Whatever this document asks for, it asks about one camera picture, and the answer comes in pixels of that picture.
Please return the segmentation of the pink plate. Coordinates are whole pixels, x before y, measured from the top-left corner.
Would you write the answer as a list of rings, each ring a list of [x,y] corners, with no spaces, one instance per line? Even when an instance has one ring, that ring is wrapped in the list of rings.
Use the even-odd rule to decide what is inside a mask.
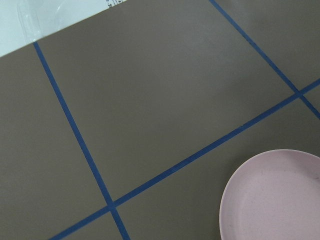
[[[248,159],[225,186],[219,230],[223,240],[319,239],[319,157],[277,149]]]

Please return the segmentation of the clear plastic bag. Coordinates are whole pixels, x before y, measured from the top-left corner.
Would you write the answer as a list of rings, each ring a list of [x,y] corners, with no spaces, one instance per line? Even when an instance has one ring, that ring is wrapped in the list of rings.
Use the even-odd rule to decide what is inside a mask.
[[[22,34],[27,44],[71,25],[67,0],[19,0],[16,4]]]

